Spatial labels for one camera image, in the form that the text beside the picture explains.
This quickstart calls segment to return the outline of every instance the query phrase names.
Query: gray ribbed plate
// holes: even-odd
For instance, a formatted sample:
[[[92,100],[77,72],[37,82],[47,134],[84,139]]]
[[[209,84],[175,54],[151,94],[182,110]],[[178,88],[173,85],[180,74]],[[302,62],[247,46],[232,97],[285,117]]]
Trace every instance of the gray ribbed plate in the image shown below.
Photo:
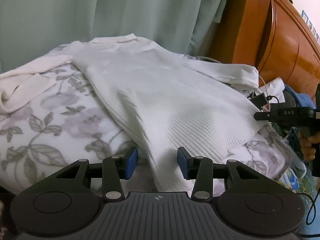
[[[22,233],[17,240],[47,239]],[[190,200],[185,192],[132,192],[119,203],[106,204],[86,228],[51,240],[252,240],[227,227],[206,203]],[[295,234],[278,238],[300,239]]]

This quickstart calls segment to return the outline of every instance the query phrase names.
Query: human hand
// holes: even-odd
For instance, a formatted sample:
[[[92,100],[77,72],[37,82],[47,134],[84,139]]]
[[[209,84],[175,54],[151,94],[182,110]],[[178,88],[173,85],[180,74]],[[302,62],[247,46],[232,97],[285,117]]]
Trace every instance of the human hand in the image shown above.
[[[313,136],[304,138],[301,131],[298,131],[298,137],[300,139],[301,152],[303,153],[306,161],[312,161],[315,158],[316,149],[311,147],[311,144],[320,143],[320,132]]]

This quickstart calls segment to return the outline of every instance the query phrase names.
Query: wooden headboard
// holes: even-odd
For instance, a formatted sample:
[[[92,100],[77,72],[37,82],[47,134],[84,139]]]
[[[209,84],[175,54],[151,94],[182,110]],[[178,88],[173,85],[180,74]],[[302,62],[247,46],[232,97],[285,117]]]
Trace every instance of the wooden headboard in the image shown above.
[[[208,56],[255,66],[313,99],[320,82],[320,46],[288,0],[227,0]]]

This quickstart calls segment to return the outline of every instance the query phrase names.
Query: round black disc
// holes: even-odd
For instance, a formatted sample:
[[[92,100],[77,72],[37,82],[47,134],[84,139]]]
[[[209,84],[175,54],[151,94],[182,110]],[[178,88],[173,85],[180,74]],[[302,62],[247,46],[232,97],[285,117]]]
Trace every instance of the round black disc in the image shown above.
[[[61,236],[84,227],[98,209],[98,199],[89,189],[82,189],[81,193],[20,193],[12,201],[11,215],[22,231],[36,236]]]
[[[218,212],[230,226],[255,236],[281,236],[296,229],[303,218],[299,196],[288,193],[224,192]]]

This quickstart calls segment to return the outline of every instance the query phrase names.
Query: curtain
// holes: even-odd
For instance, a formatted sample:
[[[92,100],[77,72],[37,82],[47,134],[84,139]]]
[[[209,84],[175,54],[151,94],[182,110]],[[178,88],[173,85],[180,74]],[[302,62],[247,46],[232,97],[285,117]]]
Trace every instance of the curtain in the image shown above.
[[[134,33],[196,55],[226,0],[0,0],[0,62],[14,69],[60,44]]]

